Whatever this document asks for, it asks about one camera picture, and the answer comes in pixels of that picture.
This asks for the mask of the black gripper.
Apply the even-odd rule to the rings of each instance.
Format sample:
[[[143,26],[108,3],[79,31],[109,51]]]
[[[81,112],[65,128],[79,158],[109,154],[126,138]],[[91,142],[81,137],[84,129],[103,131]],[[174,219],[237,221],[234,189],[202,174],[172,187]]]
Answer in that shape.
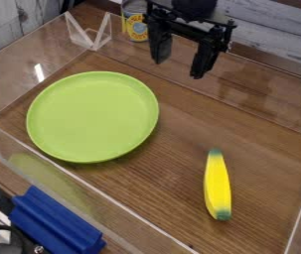
[[[227,51],[231,31],[237,24],[217,10],[218,0],[146,0],[147,14],[158,14],[164,20],[180,26],[184,35],[205,33],[219,40],[221,51]],[[160,64],[171,55],[172,36],[166,22],[148,19],[148,45],[151,59]],[[218,44],[213,40],[199,41],[192,59],[190,76],[203,77],[213,69],[219,55]]]

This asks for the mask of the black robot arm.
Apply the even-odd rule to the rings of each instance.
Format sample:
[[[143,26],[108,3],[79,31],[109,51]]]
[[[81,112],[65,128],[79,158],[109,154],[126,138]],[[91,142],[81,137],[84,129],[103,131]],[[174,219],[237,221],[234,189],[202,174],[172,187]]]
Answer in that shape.
[[[234,20],[217,11],[218,0],[146,0],[150,55],[160,64],[171,55],[172,36],[198,44],[190,76],[203,77],[214,67],[219,53],[229,49]]]

